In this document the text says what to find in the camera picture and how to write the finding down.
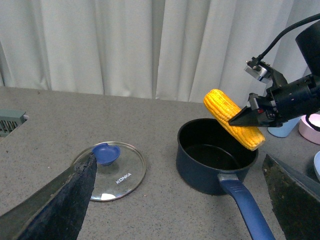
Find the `black second arm gripper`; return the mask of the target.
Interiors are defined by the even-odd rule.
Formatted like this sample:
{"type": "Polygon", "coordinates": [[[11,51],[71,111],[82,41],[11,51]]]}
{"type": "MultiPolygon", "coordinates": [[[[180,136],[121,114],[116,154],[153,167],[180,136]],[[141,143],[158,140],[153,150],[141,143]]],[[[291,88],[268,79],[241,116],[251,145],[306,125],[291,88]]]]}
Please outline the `black second arm gripper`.
{"type": "Polygon", "coordinates": [[[236,127],[281,127],[289,120],[320,110],[320,77],[307,75],[279,87],[267,89],[266,96],[251,93],[249,106],[232,117],[236,127]]]}

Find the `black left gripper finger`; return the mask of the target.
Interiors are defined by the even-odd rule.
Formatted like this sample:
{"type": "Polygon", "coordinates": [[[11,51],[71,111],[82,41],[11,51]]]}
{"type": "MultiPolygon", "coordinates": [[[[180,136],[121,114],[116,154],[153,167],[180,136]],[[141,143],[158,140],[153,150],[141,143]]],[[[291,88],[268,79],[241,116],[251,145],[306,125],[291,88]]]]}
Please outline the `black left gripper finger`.
{"type": "Polygon", "coordinates": [[[75,240],[94,190],[90,153],[0,217],[2,240],[75,240]]]}

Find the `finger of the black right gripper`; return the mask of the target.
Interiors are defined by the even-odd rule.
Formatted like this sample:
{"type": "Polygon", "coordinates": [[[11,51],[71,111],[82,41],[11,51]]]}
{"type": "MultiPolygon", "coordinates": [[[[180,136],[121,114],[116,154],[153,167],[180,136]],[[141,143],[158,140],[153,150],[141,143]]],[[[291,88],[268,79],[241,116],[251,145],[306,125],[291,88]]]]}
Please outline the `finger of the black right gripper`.
{"type": "Polygon", "coordinates": [[[320,184],[281,160],[262,164],[272,210],[287,240],[320,238],[320,184]]]}

